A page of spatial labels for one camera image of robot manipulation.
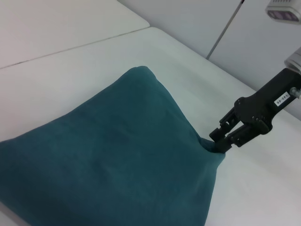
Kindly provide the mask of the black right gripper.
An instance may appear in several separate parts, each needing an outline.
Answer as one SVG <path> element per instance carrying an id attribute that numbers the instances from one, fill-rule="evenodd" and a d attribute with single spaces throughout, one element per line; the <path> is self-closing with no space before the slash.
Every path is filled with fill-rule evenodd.
<path id="1" fill-rule="evenodd" d="M 232 145 L 241 147 L 269 133 L 276 114 L 295 99 L 289 94 L 291 88 L 300 87 L 301 75 L 285 68 L 253 95 L 239 98 L 209 135 L 216 142 L 216 151 L 227 152 Z M 232 131 L 240 121 L 243 125 Z"/>

